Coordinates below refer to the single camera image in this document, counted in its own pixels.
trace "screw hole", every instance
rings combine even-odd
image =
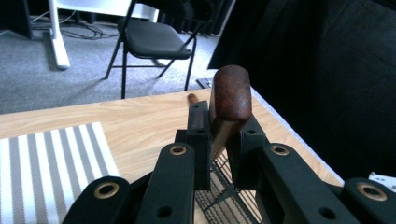
[[[117,183],[106,182],[99,185],[93,192],[93,195],[97,199],[107,199],[114,196],[119,191],[119,189],[120,186]]]
[[[321,207],[321,208],[319,208],[319,213],[320,213],[323,217],[325,217],[325,218],[327,218],[327,219],[330,219],[330,220],[334,220],[334,219],[335,219],[335,213],[334,213],[334,211],[332,211],[332,209],[330,209],[330,208]]]
[[[185,147],[181,147],[181,146],[175,146],[175,147],[171,147],[171,149],[169,149],[169,153],[171,153],[172,155],[175,156],[179,156],[179,155],[183,155],[184,153],[186,153],[187,149]]]
[[[254,131],[254,130],[247,130],[247,133],[248,133],[248,134],[254,134],[254,133],[256,133],[256,131]]]
[[[172,214],[172,208],[169,206],[162,206],[157,210],[157,217],[165,218]]]
[[[384,202],[388,199],[388,196],[384,191],[370,184],[359,183],[358,191],[367,198],[375,201]]]
[[[272,147],[271,150],[279,156],[287,156],[289,154],[289,151],[283,147]]]

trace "chair seat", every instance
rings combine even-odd
[[[179,60],[191,56],[175,29],[166,24],[130,20],[126,38],[128,50],[139,58]]]

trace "chair leg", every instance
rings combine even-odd
[[[157,76],[157,78],[159,78],[159,77],[162,77],[163,76],[163,74],[166,72],[166,70],[168,70],[168,68],[172,65],[172,63],[174,62],[175,60],[172,60],[168,65],[166,65],[166,67],[163,69],[163,71]]]
[[[121,99],[125,99],[127,58],[128,58],[128,51],[127,51],[126,47],[124,47],[124,50],[122,53]]]
[[[110,64],[108,65],[106,76],[104,79],[108,79],[108,76],[110,75],[111,68],[113,68],[113,63],[116,60],[117,53],[119,52],[120,43],[121,43],[121,36],[119,36],[119,39],[117,40],[117,44],[116,47],[114,48],[113,56],[111,56]]]
[[[192,53],[190,56],[190,64],[189,64],[189,70],[187,72],[187,77],[186,77],[186,84],[184,85],[184,91],[186,91],[189,88],[189,82],[190,82],[190,76],[191,76],[191,70],[192,70],[192,63],[194,62],[194,56],[195,56],[195,49],[197,45],[197,38],[195,37],[193,40],[192,44]]]

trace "black curtain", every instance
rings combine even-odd
[[[209,69],[252,87],[343,178],[396,176],[395,1],[236,1]]]
[[[0,25],[30,39],[33,38],[26,0],[1,0]]]
[[[213,21],[200,31],[200,34],[202,35],[218,35],[221,33],[222,25],[226,19],[233,0],[213,0],[213,2],[215,6]],[[161,12],[157,22],[171,25],[179,33],[193,31],[196,27],[194,22],[174,20],[173,18],[168,17]]]

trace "white table leg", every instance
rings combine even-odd
[[[56,65],[58,68],[64,70],[70,67],[70,62],[69,58],[67,57],[66,48],[64,47],[64,40],[62,39],[61,30],[59,28],[56,0],[49,0],[49,13],[52,24],[52,29],[49,29],[49,34],[55,55]]]

